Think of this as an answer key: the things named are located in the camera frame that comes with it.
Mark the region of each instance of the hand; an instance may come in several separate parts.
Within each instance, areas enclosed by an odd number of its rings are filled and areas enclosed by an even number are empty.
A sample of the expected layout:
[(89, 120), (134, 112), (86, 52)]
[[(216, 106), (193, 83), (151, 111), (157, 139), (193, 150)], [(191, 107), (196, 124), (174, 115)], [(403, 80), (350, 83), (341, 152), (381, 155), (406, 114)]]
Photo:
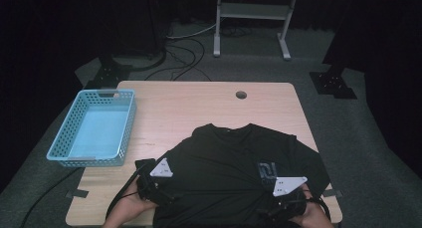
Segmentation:
[(136, 179), (130, 184), (121, 200), (109, 214), (103, 228), (116, 228), (120, 225), (133, 220), (145, 210), (152, 209), (158, 205), (152, 201), (142, 200), (137, 193)]
[[(310, 189), (306, 184), (302, 185), (302, 190), (307, 199), (312, 198)], [(295, 216), (291, 221), (297, 223), (304, 228), (332, 228), (331, 222), (325, 216), (319, 204), (314, 202), (307, 202), (307, 208), (303, 215)]]

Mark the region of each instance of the black t-shirt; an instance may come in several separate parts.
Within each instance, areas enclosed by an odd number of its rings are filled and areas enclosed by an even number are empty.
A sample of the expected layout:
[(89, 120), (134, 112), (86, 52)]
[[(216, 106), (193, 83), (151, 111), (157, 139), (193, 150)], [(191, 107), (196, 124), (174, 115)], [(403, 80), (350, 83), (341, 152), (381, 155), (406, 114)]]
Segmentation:
[(329, 177), (317, 152), (288, 135), (255, 124), (230, 129), (206, 124), (167, 151), (173, 176), (158, 178), (177, 199), (155, 210), (154, 227), (263, 224), (257, 210), (274, 206), (277, 177), (305, 176), (315, 197)]

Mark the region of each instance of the blue plastic basket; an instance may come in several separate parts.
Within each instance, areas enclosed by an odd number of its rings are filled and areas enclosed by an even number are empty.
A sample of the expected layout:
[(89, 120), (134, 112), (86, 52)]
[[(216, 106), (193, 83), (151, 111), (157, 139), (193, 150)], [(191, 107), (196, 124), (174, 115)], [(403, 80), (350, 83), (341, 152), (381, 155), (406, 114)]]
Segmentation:
[(134, 90), (80, 91), (47, 159), (66, 167), (123, 165), (135, 113)]

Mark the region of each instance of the printed graphic on shirt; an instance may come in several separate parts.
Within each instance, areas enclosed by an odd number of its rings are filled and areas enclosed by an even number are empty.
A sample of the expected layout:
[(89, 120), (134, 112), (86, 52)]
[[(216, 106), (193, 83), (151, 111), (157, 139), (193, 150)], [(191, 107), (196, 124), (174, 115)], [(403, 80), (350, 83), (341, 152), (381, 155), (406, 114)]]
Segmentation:
[(260, 172), (263, 185), (272, 185), (277, 180), (276, 164), (272, 161), (258, 162), (258, 170)]

